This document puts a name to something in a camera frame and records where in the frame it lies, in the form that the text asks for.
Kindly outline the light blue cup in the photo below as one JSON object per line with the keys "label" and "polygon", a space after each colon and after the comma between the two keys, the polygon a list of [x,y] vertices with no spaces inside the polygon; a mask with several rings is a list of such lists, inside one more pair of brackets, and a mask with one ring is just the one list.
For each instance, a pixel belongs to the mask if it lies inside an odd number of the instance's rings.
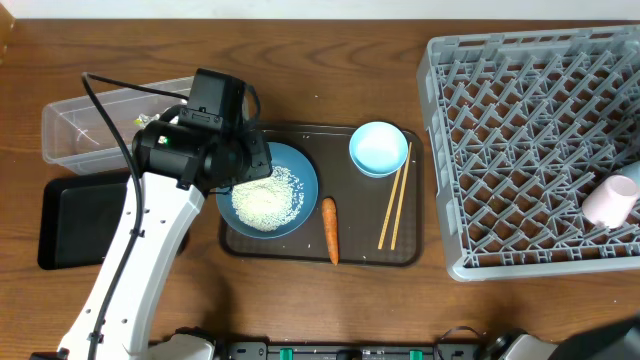
{"label": "light blue cup", "polygon": [[621,168],[618,173],[631,179],[637,187],[640,187],[640,161],[636,161]]}

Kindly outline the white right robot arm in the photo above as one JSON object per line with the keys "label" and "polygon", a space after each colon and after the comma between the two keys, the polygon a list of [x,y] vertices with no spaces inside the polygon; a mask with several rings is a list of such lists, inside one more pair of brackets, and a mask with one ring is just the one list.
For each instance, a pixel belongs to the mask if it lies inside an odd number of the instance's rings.
{"label": "white right robot arm", "polygon": [[639,360],[639,316],[574,335],[553,360]]}

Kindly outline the light blue bowl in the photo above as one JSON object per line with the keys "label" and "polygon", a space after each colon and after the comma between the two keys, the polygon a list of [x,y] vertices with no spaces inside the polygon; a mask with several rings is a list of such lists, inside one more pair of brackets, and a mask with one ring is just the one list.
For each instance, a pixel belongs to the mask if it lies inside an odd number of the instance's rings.
{"label": "light blue bowl", "polygon": [[374,121],[355,130],[348,150],[352,162],[360,172],[371,178],[383,178],[404,165],[409,154],[409,144],[395,125]]}

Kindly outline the wooden chopstick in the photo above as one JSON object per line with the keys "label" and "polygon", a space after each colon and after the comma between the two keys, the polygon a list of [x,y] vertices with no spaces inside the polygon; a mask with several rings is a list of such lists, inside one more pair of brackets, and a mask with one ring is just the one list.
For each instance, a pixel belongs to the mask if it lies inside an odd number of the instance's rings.
{"label": "wooden chopstick", "polygon": [[385,239],[385,236],[386,236],[388,223],[389,223],[389,219],[390,219],[390,216],[391,216],[391,211],[392,211],[392,208],[393,208],[393,203],[394,203],[395,194],[396,194],[396,191],[397,191],[397,186],[398,186],[400,175],[401,175],[401,168],[395,173],[394,182],[393,182],[392,189],[391,189],[391,192],[390,192],[390,197],[389,197],[389,201],[388,201],[388,205],[387,205],[387,208],[386,208],[385,217],[384,217],[384,220],[383,220],[381,233],[380,233],[380,237],[379,237],[379,241],[378,241],[378,247],[377,247],[378,250],[382,250],[382,248],[384,246],[384,239]]}
{"label": "wooden chopstick", "polygon": [[397,209],[396,209],[394,228],[393,228],[393,233],[392,233],[392,241],[391,241],[391,250],[392,251],[395,251],[395,249],[396,249],[398,231],[399,231],[401,214],[402,214],[402,209],[403,209],[403,201],[404,201],[404,195],[405,195],[406,182],[407,182],[408,171],[409,171],[409,166],[410,166],[410,157],[411,157],[412,146],[413,146],[413,143],[409,142],[407,158],[405,160],[405,164],[404,164],[403,169],[402,169],[401,186],[400,186],[400,192],[399,192],[399,197],[398,197],[398,204],[397,204]]}

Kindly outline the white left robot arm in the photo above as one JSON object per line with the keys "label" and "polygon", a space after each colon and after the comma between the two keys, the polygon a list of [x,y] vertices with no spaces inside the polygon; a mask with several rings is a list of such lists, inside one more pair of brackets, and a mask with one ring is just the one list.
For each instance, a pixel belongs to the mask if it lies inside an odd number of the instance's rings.
{"label": "white left robot arm", "polygon": [[256,124],[253,86],[216,71],[196,71],[188,95],[125,143],[83,73],[85,91],[118,144],[130,177],[110,248],[92,291],[54,352],[34,359],[213,359],[216,342],[197,328],[151,345],[159,298],[183,238],[211,194],[272,173]]}

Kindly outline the aluminium foil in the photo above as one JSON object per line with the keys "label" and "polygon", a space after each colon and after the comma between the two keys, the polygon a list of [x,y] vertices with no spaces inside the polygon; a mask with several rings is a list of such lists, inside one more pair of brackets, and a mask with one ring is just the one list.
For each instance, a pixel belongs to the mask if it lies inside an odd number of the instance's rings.
{"label": "aluminium foil", "polygon": [[156,121],[160,118],[159,114],[155,114],[153,116],[149,116],[149,115],[145,115],[145,114],[140,114],[137,119],[140,119],[142,121],[142,125],[138,125],[140,128],[145,128],[150,122],[152,121]]}

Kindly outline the pink plastic cup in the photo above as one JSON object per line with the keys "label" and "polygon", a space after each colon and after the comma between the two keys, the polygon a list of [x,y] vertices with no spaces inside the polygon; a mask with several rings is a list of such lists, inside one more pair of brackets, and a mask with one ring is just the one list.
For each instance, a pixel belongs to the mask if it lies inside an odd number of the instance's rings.
{"label": "pink plastic cup", "polygon": [[582,212],[596,226],[621,227],[636,201],[639,187],[623,175],[611,175],[584,200]]}

